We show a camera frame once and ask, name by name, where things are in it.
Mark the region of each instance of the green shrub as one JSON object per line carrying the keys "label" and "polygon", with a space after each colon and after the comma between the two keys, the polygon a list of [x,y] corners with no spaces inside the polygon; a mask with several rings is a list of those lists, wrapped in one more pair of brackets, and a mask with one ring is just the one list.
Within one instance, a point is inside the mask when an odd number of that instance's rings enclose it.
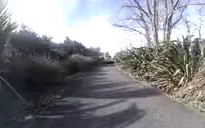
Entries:
{"label": "green shrub", "polygon": [[194,78],[205,55],[205,40],[186,37],[183,42],[163,41],[156,48],[132,48],[116,54],[116,62],[135,76],[154,82],[167,93],[176,93]]}

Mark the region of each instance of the vegetation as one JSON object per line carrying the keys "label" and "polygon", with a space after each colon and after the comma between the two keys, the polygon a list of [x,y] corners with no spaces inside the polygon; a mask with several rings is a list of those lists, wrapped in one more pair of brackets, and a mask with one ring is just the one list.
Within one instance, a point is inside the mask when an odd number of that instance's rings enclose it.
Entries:
{"label": "vegetation", "polygon": [[163,41],[157,50],[132,48],[116,54],[122,69],[184,101],[205,105],[205,39]]}
{"label": "vegetation", "polygon": [[0,0],[0,127],[8,126],[14,114],[23,117],[47,106],[67,76],[101,61],[100,49],[86,48],[68,37],[55,43],[26,26],[16,30],[6,5]]}

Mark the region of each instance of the sky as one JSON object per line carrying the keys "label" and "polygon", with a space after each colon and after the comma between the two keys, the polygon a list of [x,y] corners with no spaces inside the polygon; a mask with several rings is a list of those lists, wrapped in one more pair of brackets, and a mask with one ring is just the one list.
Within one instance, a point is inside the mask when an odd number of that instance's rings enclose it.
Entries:
{"label": "sky", "polygon": [[[12,18],[39,34],[50,35],[55,42],[66,36],[87,47],[100,47],[114,55],[129,46],[142,46],[144,41],[134,33],[112,26],[119,12],[120,0],[8,0]],[[195,8],[189,19],[198,23]],[[174,30],[173,38],[186,34],[185,27]]]}

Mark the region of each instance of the tree trunk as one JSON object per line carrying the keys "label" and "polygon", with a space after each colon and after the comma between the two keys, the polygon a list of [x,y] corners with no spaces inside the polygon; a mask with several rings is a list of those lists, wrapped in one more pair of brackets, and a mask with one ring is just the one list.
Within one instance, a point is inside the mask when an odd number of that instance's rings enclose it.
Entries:
{"label": "tree trunk", "polygon": [[158,46],[159,39],[158,39],[158,0],[153,0],[153,37],[155,46]]}

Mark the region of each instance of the asphalt road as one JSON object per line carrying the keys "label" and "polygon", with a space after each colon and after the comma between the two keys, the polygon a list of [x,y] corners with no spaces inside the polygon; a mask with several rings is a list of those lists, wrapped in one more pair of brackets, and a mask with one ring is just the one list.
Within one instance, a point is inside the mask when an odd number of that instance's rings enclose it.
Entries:
{"label": "asphalt road", "polygon": [[25,128],[205,128],[205,115],[107,66],[70,80],[66,98]]}

